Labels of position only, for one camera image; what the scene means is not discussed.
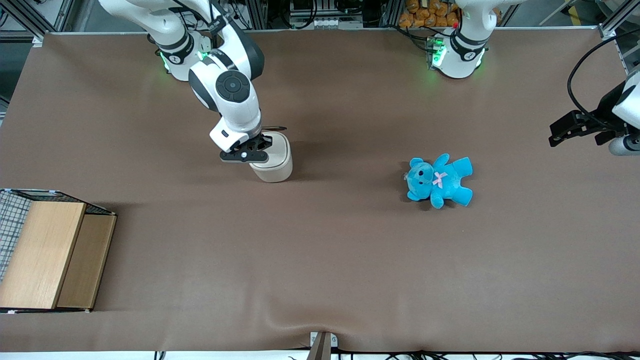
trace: wire mesh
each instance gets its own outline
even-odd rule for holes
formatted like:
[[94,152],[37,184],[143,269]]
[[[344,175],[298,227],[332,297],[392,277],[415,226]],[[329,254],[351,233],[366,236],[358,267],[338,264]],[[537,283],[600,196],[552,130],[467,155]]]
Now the wire mesh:
[[31,200],[0,192],[0,283],[24,226]]

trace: wooden panel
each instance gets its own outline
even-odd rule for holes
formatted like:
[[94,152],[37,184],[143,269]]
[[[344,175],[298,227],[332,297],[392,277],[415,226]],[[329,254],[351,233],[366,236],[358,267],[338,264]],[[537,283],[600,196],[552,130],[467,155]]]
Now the wooden panel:
[[81,202],[32,203],[0,284],[0,307],[56,305],[84,207]]
[[115,224],[114,215],[84,216],[58,307],[93,308]]

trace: teddy bear ear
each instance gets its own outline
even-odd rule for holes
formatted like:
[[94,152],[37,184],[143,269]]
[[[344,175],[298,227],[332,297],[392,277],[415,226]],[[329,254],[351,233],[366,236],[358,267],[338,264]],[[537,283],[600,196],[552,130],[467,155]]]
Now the teddy bear ear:
[[415,195],[412,192],[406,193],[406,196],[413,201],[420,201],[420,198],[418,197],[418,195]]
[[421,158],[413,158],[411,159],[411,161],[409,161],[409,166],[414,167],[415,165],[421,164],[423,162],[424,160],[422,160]]

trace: tabletop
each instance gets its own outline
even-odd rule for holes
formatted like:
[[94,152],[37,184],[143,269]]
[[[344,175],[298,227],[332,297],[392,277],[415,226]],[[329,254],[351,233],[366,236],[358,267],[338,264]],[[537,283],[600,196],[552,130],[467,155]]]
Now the tabletop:
[[[218,115],[144,35],[47,35],[0,128],[0,183],[118,213],[95,311],[0,318],[0,350],[640,347],[640,158],[550,148],[595,29],[500,30],[467,79],[395,31],[281,31],[254,81],[294,170],[222,163]],[[594,108],[613,44],[574,80]],[[469,207],[410,202],[412,157],[470,157]]]

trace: pink bow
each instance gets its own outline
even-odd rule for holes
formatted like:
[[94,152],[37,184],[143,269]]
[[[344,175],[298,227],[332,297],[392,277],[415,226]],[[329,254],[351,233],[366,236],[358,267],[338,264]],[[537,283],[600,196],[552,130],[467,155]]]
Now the pink bow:
[[442,178],[443,178],[443,177],[445,177],[445,176],[447,176],[447,173],[446,173],[446,172],[443,172],[443,173],[441,174],[441,173],[439,173],[439,172],[435,172],[433,175],[436,175],[436,177],[437,177],[437,179],[435,179],[435,180],[433,181],[433,184],[434,184],[434,185],[436,185],[436,184],[437,184],[437,185],[438,185],[438,187],[442,189]]

